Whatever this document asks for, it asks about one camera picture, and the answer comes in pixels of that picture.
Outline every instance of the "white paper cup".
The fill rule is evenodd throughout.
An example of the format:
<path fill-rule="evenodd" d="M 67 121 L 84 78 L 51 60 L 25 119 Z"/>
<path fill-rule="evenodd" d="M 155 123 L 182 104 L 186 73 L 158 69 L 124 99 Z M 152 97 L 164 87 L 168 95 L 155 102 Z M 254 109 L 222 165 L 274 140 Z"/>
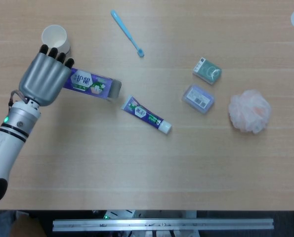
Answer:
<path fill-rule="evenodd" d="M 42 32 L 42 42 L 47 44 L 49 48 L 57 48 L 60 53 L 68 54 L 70 52 L 67 32 L 62 26 L 47 26 Z"/>

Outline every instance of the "wooden table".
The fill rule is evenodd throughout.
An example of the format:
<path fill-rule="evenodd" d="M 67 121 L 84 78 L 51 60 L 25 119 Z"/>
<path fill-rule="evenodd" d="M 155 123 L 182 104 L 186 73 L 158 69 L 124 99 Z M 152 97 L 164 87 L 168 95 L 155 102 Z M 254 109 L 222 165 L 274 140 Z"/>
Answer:
<path fill-rule="evenodd" d="M 293 11 L 294 0 L 0 1 L 0 124 L 47 25 L 67 30 L 75 67 L 123 82 L 115 104 L 63 89 L 41 108 L 0 209 L 294 210 Z M 214 86 L 192 75 L 200 57 L 223 69 Z M 192 83 L 215 96 L 205 116 L 181 101 Z M 246 89 L 272 106 L 259 135 L 228 117 Z M 130 94 L 172 132 L 122 111 Z"/>

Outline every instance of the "pink shower puff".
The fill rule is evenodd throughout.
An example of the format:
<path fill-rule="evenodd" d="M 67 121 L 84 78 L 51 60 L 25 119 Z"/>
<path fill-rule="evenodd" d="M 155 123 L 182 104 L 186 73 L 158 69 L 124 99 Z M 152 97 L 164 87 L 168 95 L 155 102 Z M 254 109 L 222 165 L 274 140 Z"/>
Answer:
<path fill-rule="evenodd" d="M 242 132 L 262 131 L 269 122 L 271 106 L 257 90 L 246 90 L 234 95 L 228 107 L 230 120 Z"/>

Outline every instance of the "silver robotic hand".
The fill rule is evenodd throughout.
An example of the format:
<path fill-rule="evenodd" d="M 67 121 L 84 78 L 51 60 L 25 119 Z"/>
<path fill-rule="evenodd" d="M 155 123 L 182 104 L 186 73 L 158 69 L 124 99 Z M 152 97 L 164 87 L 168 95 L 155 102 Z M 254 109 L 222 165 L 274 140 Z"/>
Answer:
<path fill-rule="evenodd" d="M 40 117 L 39 106 L 50 105 L 71 74 L 73 59 L 64 64 L 66 55 L 42 45 L 24 73 L 19 90 L 11 93 L 9 112 L 0 126 L 0 200 L 6 193 L 10 170 Z M 13 95 L 21 101 L 13 103 Z"/>

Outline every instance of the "green soap box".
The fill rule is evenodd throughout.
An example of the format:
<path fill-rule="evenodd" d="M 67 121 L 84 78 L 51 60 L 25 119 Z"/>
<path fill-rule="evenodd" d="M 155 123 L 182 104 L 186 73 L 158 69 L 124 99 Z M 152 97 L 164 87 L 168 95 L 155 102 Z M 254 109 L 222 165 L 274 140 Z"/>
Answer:
<path fill-rule="evenodd" d="M 221 68 L 206 58 L 201 58 L 193 69 L 193 74 L 213 85 L 221 76 Z"/>

